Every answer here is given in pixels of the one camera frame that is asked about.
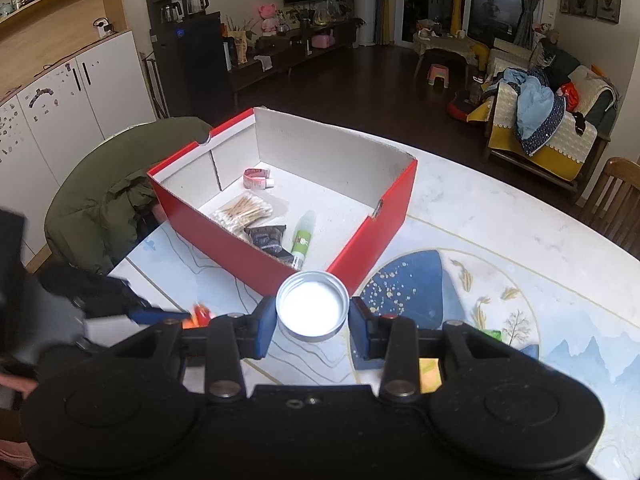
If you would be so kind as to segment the person's left hand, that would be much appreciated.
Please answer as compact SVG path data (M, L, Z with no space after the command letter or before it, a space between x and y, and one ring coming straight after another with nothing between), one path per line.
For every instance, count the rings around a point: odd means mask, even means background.
M1 373L0 386L19 392L26 399L38 387L38 382L32 378Z

